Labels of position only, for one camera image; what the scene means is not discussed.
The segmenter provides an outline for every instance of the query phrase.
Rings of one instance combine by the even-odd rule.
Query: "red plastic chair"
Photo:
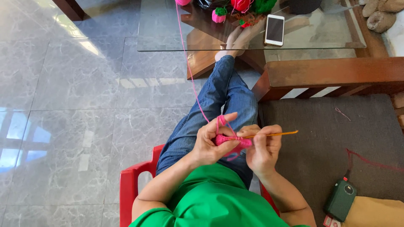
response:
[[[156,176],[156,166],[163,146],[164,144],[153,148],[153,154],[150,161],[138,163],[121,171],[119,189],[120,227],[128,227],[132,223],[132,205],[133,201],[139,194],[137,190],[138,177],[141,173],[146,171],[150,172],[152,177]],[[271,196],[261,182],[259,182],[259,185],[261,196],[271,204],[279,216],[279,210],[276,208]]]

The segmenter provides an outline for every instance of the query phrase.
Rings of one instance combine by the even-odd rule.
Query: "gray cushion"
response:
[[[345,148],[370,161],[404,168],[404,137],[388,95],[268,101],[259,104],[259,116],[263,126],[299,130],[283,136],[276,170],[303,194],[318,226],[334,184],[347,171]],[[404,172],[354,157],[349,182],[360,196],[404,201]]]

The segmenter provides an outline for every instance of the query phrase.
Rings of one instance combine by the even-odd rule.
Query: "green yarn ball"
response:
[[[225,8],[217,7],[215,9],[215,14],[218,15],[218,16],[224,16],[224,15],[227,14],[227,10]]]
[[[271,11],[275,3],[276,0],[255,0],[251,6],[251,10],[256,14],[266,13]]]

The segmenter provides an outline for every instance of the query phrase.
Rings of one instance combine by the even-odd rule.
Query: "glass table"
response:
[[[352,11],[354,0],[323,0],[322,6],[310,14],[294,15],[287,0],[278,0],[270,14],[285,17],[284,45],[264,45],[263,30],[244,47],[239,58],[259,73],[266,64],[267,49],[365,48],[366,43]],[[174,0],[142,0],[138,51],[183,51]],[[190,63],[195,77],[214,67],[215,54],[226,49],[228,35],[239,25],[238,19],[227,14],[223,23],[212,21],[212,11],[203,10],[194,1],[178,5],[179,20]]]

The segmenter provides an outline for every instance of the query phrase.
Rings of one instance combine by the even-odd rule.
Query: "smartphone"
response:
[[[283,45],[283,30],[285,18],[282,16],[268,15],[267,28],[265,30],[265,44],[273,46]]]

